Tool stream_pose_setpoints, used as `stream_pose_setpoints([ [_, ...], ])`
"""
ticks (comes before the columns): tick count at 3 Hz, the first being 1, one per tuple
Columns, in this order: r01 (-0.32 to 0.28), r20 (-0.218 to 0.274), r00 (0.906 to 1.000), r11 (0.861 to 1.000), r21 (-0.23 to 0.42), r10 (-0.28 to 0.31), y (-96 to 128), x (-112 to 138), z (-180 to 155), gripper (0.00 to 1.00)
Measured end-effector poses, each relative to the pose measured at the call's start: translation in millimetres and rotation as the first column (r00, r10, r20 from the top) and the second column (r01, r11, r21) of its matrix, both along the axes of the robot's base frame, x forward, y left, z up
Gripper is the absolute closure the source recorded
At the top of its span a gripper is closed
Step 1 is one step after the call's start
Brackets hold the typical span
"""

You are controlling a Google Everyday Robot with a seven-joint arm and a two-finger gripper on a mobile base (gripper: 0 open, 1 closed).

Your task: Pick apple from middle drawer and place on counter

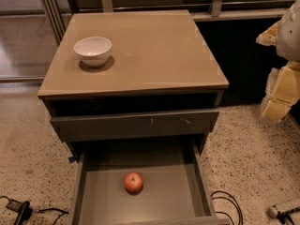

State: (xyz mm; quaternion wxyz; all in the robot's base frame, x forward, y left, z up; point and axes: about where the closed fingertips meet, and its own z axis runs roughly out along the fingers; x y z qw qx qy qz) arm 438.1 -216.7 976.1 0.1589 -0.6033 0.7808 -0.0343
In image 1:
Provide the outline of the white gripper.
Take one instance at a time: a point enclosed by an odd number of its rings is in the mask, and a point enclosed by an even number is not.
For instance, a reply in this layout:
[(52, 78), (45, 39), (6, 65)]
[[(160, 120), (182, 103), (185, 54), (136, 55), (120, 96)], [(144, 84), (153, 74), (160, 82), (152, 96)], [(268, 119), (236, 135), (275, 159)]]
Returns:
[(275, 22), (259, 34), (256, 42), (275, 46), (277, 54), (290, 60), (281, 69), (272, 68), (262, 99), (262, 117), (281, 120), (300, 99), (300, 0), (296, 0)]

